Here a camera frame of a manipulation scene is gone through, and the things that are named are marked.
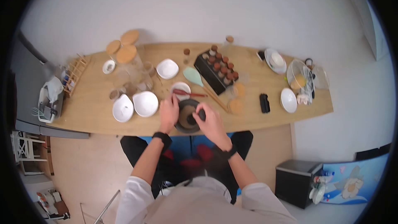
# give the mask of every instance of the spice rack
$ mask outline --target spice rack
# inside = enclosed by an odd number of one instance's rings
[[[216,92],[217,95],[220,95],[225,92],[225,89],[228,86],[231,86],[233,82],[231,81],[229,84],[225,84],[223,78],[220,78],[218,76],[218,72],[213,70],[213,65],[210,65],[207,60],[203,58],[203,54],[207,54],[210,56],[210,50],[207,50],[206,52],[198,55],[195,60],[194,66],[197,71],[203,76],[203,78],[205,78],[211,88],[213,88],[214,92]],[[221,62],[221,59],[216,59],[215,63],[217,62]]]

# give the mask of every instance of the white ceramic dish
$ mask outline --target white ceramic dish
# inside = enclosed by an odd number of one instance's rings
[[[116,63],[114,60],[107,60],[102,66],[102,72],[104,74],[110,74],[115,70]]]
[[[156,71],[163,79],[171,79],[178,73],[178,65],[170,59],[164,59],[156,67]]]
[[[132,114],[134,113],[134,106],[127,95],[123,94],[114,102],[112,113],[113,117],[118,122],[124,123],[131,119]]]
[[[281,105],[288,113],[294,113],[297,109],[295,93],[290,88],[284,88],[281,92]]]
[[[174,83],[172,85],[172,87],[170,88],[170,92],[173,92],[174,89],[180,89],[180,90],[185,91],[187,93],[191,93],[191,88],[185,82],[176,82],[176,83]],[[178,95],[178,94],[176,94],[176,96],[177,96],[177,98],[180,101],[189,99],[189,95]]]
[[[135,111],[141,117],[150,117],[156,113],[159,106],[159,101],[156,95],[149,91],[136,93],[132,96]]]
[[[276,67],[271,64],[271,55],[273,53],[279,54],[276,50],[271,49],[271,48],[268,48],[264,51],[264,56],[266,57],[266,63],[272,69],[272,71],[274,71],[275,73],[280,74],[280,75],[286,73],[286,70],[287,70],[286,61],[285,61],[285,59],[283,59],[283,57],[281,55],[279,55],[283,60],[283,65],[281,67]]]

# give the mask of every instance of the silicone spatula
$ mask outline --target silicone spatula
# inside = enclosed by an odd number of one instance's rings
[[[190,81],[190,82],[192,82],[192,83],[194,83],[194,84],[196,84],[196,85],[201,86],[201,87],[203,88],[203,90],[204,90],[210,97],[212,97],[212,98],[220,105],[220,107],[222,107],[222,109],[224,109],[226,112],[229,112],[229,111],[228,111],[228,108],[226,107],[226,105],[224,105],[224,103],[222,103],[222,102],[220,101],[220,99],[217,97],[217,95],[215,95],[212,91],[210,91],[210,89],[208,89],[207,87],[205,87],[205,86],[203,85],[202,77],[200,76],[200,73],[199,73],[196,69],[194,69],[193,67],[187,67],[187,68],[185,68],[185,70],[182,72],[182,74],[185,76],[185,78],[186,78],[188,81]]]

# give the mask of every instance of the watch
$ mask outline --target watch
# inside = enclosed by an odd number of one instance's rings
[[[167,135],[166,133],[163,132],[155,132],[152,136],[152,138],[160,138],[162,140],[162,143],[164,144],[163,149],[162,149],[162,154],[167,151],[167,149],[170,147],[172,144],[172,139]]]

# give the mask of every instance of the metal rod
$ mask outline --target metal rod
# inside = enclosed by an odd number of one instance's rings
[[[113,200],[116,198],[117,194],[120,193],[120,189],[117,190],[116,194],[112,197],[112,199],[108,202],[108,204],[105,206],[105,208],[102,210],[101,214],[99,215],[99,217],[97,218],[96,221],[94,221],[94,224],[97,224],[97,222],[101,219],[101,217],[103,216],[103,214],[108,210],[108,207],[111,206]]]

